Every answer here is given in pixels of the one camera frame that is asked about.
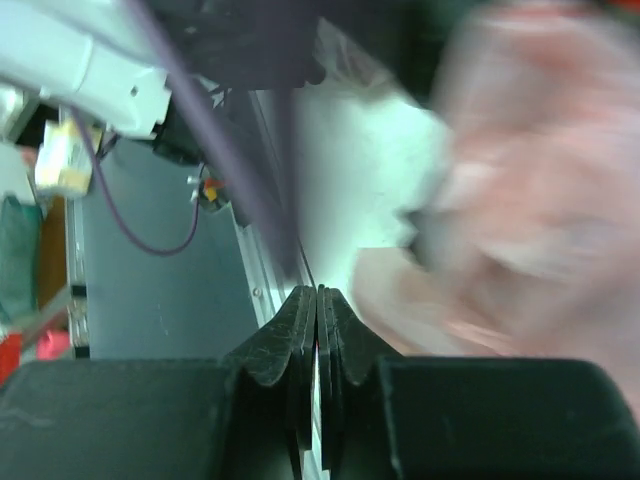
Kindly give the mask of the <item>pink plastic bag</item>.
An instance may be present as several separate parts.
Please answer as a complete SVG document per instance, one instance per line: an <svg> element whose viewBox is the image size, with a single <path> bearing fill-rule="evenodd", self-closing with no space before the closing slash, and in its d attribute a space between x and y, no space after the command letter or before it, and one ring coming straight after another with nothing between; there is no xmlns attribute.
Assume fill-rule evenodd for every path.
<svg viewBox="0 0 640 480"><path fill-rule="evenodd" d="M350 242L364 323L405 355L579 359L639 402L639 5L492 1L446 41L434 164L386 178L381 245Z"/></svg>

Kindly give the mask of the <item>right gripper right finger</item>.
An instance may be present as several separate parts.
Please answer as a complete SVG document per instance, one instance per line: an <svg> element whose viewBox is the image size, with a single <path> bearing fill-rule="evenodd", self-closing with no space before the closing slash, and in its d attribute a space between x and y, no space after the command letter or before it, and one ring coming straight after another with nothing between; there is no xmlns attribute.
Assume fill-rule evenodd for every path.
<svg viewBox="0 0 640 480"><path fill-rule="evenodd" d="M405 357L317 294L322 466L334 479L635 479L639 429L580 360Z"/></svg>

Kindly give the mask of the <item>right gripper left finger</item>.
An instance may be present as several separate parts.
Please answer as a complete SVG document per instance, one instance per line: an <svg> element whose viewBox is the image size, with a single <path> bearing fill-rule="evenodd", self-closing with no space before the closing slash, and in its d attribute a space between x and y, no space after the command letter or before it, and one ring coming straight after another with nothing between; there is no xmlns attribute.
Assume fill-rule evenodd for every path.
<svg viewBox="0 0 640 480"><path fill-rule="evenodd" d="M299 479L316 293L214 360L30 362L1 389L5 479Z"/></svg>

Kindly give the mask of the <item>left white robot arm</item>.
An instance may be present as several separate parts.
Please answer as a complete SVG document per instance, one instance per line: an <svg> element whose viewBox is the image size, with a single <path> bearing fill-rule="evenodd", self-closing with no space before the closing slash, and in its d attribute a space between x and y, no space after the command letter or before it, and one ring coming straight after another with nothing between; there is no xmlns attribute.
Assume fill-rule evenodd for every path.
<svg viewBox="0 0 640 480"><path fill-rule="evenodd" d="M187 71L226 90L317 85L317 21L306 20L293 66L278 72L258 37L252 1L150 1ZM124 137L173 125L167 73L121 1L4 1L1 77L72 105Z"/></svg>

